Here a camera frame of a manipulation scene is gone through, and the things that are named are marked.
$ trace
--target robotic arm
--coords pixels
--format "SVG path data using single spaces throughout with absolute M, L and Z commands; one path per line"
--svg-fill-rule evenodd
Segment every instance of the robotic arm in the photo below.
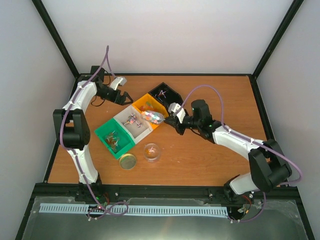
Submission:
M 189 116 L 183 108 L 179 111 L 181 106 L 172 103 L 168 109 L 172 115 L 167 117 L 164 122 L 174 127 L 180 135 L 183 135 L 186 129 L 198 130 L 203 139 L 213 144 L 225 146 L 249 161 L 249 173 L 238 175 L 224 185 L 224 194 L 228 201 L 233 202 L 237 195 L 249 191 L 270 192 L 291 176 L 292 170 L 286 161 L 253 143 L 254 140 L 283 155 L 279 144 L 275 140 L 252 139 L 251 142 L 245 141 L 230 134 L 228 126 L 224 127 L 220 121 L 213 120 L 209 107 L 204 100 L 193 101 L 191 107 L 193 116 Z
M 93 73 L 98 69 L 99 66 L 92 66 L 90 74 L 82 74 L 78 79 L 78 88 L 82 88 L 85 82 L 93 75 Z M 98 179 L 98 172 L 95 169 L 88 144 L 90 141 L 90 129 L 88 123 L 85 118 L 85 112 L 87 107 L 94 96 L 101 97 L 101 99 L 108 100 L 115 104 L 119 105 L 127 105 L 132 104 L 133 99 L 129 96 L 129 94 L 125 91 L 123 95 L 121 95 L 121 91 L 118 90 L 118 86 L 123 86 L 127 80 L 122 76 L 118 76 L 114 79 L 114 81 L 107 86 L 103 84 L 105 75 L 105 70 L 103 68 L 100 69 L 98 74 L 89 82 L 80 93 L 77 95 L 74 104 L 72 102 L 68 102 L 62 109 L 56 109 L 53 112 L 53 122 L 54 122 L 54 129 L 56 134 L 56 139 L 60 140 L 60 130 L 63 127 L 63 135 L 62 140 L 65 147 L 69 149 L 74 149 L 76 152 L 79 164 L 88 182 L 95 183 Z M 65 115 L 66 110 L 72 107 L 69 111 L 69 114 L 66 118 L 66 124 L 73 125 L 66 125 L 62 126 L 62 120 Z M 71 155 L 73 162 L 76 166 L 76 169 L 79 173 L 79 182 L 85 184 L 85 180 L 83 175 L 80 173 L 78 165 L 76 163 L 76 156 L 74 155 L 72 150 L 67 150 L 67 152 Z

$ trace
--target black frame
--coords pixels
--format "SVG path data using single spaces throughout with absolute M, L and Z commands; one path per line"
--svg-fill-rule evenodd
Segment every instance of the black frame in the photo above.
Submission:
M 264 66 L 269 60 L 271 54 L 277 47 L 279 41 L 284 35 L 286 29 L 294 18 L 295 14 L 299 10 L 304 0 L 293 0 L 290 8 L 288 9 L 286 15 L 284 16 L 281 24 L 279 25 L 277 31 L 275 32 L 271 42 L 269 43 L 267 49 L 265 50 L 261 60 L 259 61 L 256 69 L 252 74 L 185 74 L 185 73 L 123 73 L 126 76 L 248 76 L 252 87 L 252 92 L 256 101 L 256 105 L 259 111 L 265 136 L 267 139 L 274 139 L 274 134 L 268 119 L 268 115 L 260 94 L 257 79 L 262 72 Z M 70 71 L 72 72 L 75 81 L 72 89 L 72 93 L 77 87 L 77 78 L 79 77 L 79 72 L 68 53 L 57 29 L 54 26 L 44 4 L 41 0 L 32 0 L 35 8 L 37 9 L 39 15 L 41 16 L 44 24 L 46 25 L 48 31 L 50 32 L 53 40 L 55 41 L 58 49 L 60 50 L 65 62 L 67 63 Z M 68 184 L 68 183 L 47 183 L 56 154 L 59 147 L 58 141 L 55 142 L 54 148 L 51 154 L 51 158 L 44 176 L 42 183 L 36 183 L 30 197 L 30 201 L 26 208 L 24 217 L 22 219 L 20 228 L 16 235 L 16 240 L 20 240 L 23 237 L 25 227 L 27 225 L 29 215 L 37 196 L 52 196 L 52 197 L 75 197 L 76 200 L 92 202 L 92 198 L 89 194 L 88 189 L 84 188 L 81 184 Z M 143 186 L 143 185 L 108 185 L 104 184 L 102 187 L 106 192 L 109 193 L 110 201 L 116 202 L 120 200 L 127 200 L 130 198 L 179 198 L 179 199 L 196 199 L 202 200 L 211 204 L 221 204 L 225 207 L 239 206 L 242 202 L 230 203 L 224 198 L 219 196 L 223 195 L 222 186 Z M 271 192 L 266 194 L 266 197 L 271 200 L 295 200 L 307 237 L 312 240 L 315 239 L 311 226 L 309 224 L 302 200 L 300 198 L 299 191 L 296 187 L 282 186 L 278 187 Z M 256 192 L 253 199 L 261 199 L 262 193 Z

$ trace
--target wooden tabletop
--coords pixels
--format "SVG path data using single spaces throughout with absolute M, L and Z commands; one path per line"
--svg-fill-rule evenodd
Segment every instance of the wooden tabletop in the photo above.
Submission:
M 196 86 L 214 86 L 224 101 L 224 121 L 232 129 L 255 139 L 265 140 L 264 129 L 255 98 L 247 76 L 126 76 L 127 83 L 119 87 L 137 100 L 158 84 L 165 82 L 184 99 Z M 196 90 L 186 103 L 191 113 L 191 102 L 204 99 L 213 119 L 221 119 L 221 106 L 210 88 Z M 137 158 L 135 167 L 124 170 L 119 162 L 95 135 L 94 130 L 110 120 L 127 106 L 105 102 L 100 107 L 89 105 L 85 117 L 91 139 L 89 151 L 93 164 L 104 184 L 121 185 L 171 185 L 171 186 L 222 186 L 238 174 L 249 171 L 249 163 L 242 156 L 226 147 L 212 144 L 190 130 L 184 135 L 165 123 L 144 138 L 129 153 Z M 143 149 L 148 143 L 156 143 L 161 149 L 158 162 L 144 159 Z M 79 176 L 74 162 L 66 150 L 59 147 L 48 179 L 49 183 L 78 183 Z

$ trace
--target round metal lid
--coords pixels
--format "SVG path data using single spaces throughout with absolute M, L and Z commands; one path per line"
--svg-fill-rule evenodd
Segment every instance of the round metal lid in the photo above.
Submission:
M 131 153 L 126 153 L 122 155 L 119 159 L 120 167 L 125 170 L 133 169 L 136 163 L 137 158 Z

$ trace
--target white panel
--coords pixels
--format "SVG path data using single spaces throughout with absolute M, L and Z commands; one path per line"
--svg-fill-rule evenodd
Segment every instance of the white panel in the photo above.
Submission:
M 304 173 L 298 189 L 315 239 L 320 239 L 319 9 L 320 1 L 304 1 L 258 78 L 275 137 Z
M 74 82 L 31 1 L 1 3 L 0 72 L 0 239 L 12 240 L 50 159 L 53 111 Z
M 253 73 L 292 0 L 44 0 L 80 72 Z

